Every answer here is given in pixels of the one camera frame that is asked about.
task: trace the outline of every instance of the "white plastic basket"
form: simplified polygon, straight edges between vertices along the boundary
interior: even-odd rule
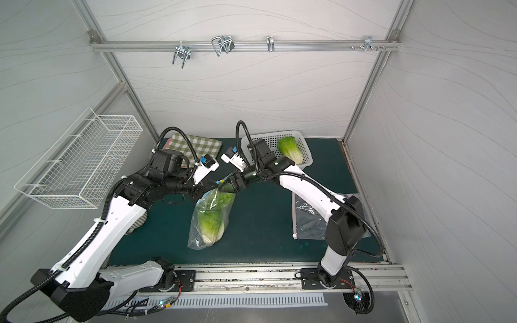
[[[278,140],[284,138],[293,136],[296,140],[296,146],[298,146],[298,149],[300,150],[301,154],[303,155],[303,163],[301,165],[298,165],[301,169],[304,169],[305,167],[312,165],[312,155],[311,151],[309,150],[309,146],[307,145],[307,142],[305,141],[305,138],[301,135],[299,131],[296,130],[288,130],[288,131],[278,131],[278,132],[270,132],[270,133],[262,133],[262,134],[253,134],[251,135],[251,139],[254,141],[256,139],[262,138],[266,141],[267,145],[269,146],[269,149],[275,154],[275,156],[278,158],[282,156],[282,153],[277,149]],[[240,146],[242,148],[242,152],[244,153],[244,156],[250,161],[253,160],[251,158],[251,153],[248,150],[248,138],[244,136],[240,142]]]
[[[96,209],[141,133],[132,115],[88,108],[14,188],[51,209]]]

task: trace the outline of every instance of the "plastic bag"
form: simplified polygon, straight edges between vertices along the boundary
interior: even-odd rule
[[[359,194],[342,194],[350,198]],[[368,223],[372,223],[370,215],[367,214],[363,207],[364,218]],[[293,238],[294,239],[312,239],[325,240],[325,231],[327,230],[327,222],[309,203],[305,202],[301,197],[293,193]],[[363,237],[369,237],[370,232],[366,231]]]
[[[217,183],[221,186],[224,180]],[[200,250],[213,245],[222,238],[228,227],[234,199],[234,193],[223,193],[218,189],[208,191],[200,198],[190,222],[189,248]]]

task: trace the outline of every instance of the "black mounting plate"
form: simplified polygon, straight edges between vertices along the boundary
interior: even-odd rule
[[[325,288],[321,283],[318,277],[318,269],[317,268],[302,268],[300,269],[301,278],[301,289],[328,289]],[[343,283],[341,279],[346,280],[355,286],[354,276],[352,275],[351,270],[343,269],[341,274],[337,279],[337,285],[331,289],[352,289],[350,285],[347,283]]]
[[[181,292],[194,290],[195,270],[174,270],[174,272],[178,276],[179,282],[181,283]],[[157,288],[154,288],[153,286],[140,288],[138,291],[141,293],[160,292]],[[178,284],[176,284],[169,291],[179,291]]]

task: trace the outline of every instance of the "striped cloth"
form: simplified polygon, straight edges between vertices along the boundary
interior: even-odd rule
[[[133,233],[133,231],[136,229],[136,228],[139,228],[142,226],[142,224],[145,223],[145,220],[147,220],[147,211],[145,211],[144,215],[142,215],[141,217],[138,218],[138,220],[135,221],[135,223],[133,223],[133,225],[131,225],[129,227],[129,229],[126,231],[125,235],[130,235],[131,233]]]
[[[221,141],[210,138],[189,135],[187,136],[187,138],[192,143],[192,146],[194,147],[194,150],[198,158],[201,158],[202,156],[209,154],[215,159],[217,157],[217,154],[219,153],[219,150],[221,149],[221,146],[223,145]],[[191,165],[194,163],[194,157],[190,152],[189,146],[187,145],[185,139],[183,139],[183,136],[179,133],[173,133],[172,137],[170,137],[169,140],[167,140],[167,142],[165,143],[163,149],[181,151],[185,154],[185,156],[187,156]]]

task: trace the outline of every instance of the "dark green table mat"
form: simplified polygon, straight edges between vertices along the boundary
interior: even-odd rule
[[[235,140],[223,142],[219,168],[209,174],[213,180],[224,178],[236,168],[220,160],[220,155]],[[339,193],[355,193],[352,177],[336,139],[306,139],[313,164],[305,169],[312,178]],[[187,248],[194,202],[177,196],[157,201],[149,210],[146,223],[131,235],[124,236],[115,247],[109,265],[135,265],[160,256],[174,264],[317,262],[327,244],[324,240],[294,240],[292,192],[273,183],[256,183],[239,193],[230,213],[224,236],[213,246]],[[376,251],[373,238],[364,238],[360,248]],[[378,259],[358,254],[353,261],[376,262]]]

